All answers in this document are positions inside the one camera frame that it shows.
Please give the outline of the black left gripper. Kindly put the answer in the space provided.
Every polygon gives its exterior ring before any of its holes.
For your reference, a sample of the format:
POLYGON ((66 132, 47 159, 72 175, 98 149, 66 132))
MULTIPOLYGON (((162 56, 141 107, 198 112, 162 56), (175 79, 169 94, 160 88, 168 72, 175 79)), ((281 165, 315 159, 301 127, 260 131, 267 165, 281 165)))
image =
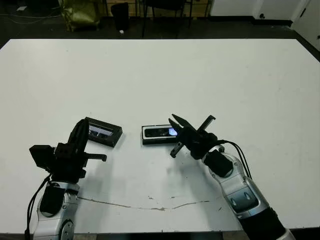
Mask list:
POLYGON ((51 179, 55 182, 77 183, 86 176, 88 160, 107 161, 105 154, 85 152, 89 137, 89 121, 81 119, 71 131, 67 143, 59 143, 54 152, 55 160, 51 179))

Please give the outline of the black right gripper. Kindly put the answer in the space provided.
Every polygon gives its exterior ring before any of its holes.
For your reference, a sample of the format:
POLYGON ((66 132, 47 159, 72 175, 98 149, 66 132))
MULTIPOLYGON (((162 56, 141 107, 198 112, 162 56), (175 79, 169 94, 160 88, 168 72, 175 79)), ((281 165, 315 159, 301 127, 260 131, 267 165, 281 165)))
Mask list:
POLYGON ((169 118, 168 121, 177 133, 177 144, 170 152, 172 158, 175 158, 182 147, 185 146, 190 150, 193 158, 196 160, 201 159, 209 150, 209 144, 215 143, 218 140, 213 133, 206 131, 210 123, 216 119, 214 116, 209 115, 198 129, 195 129, 187 120, 176 114, 172 114, 172 117, 174 120, 169 118))

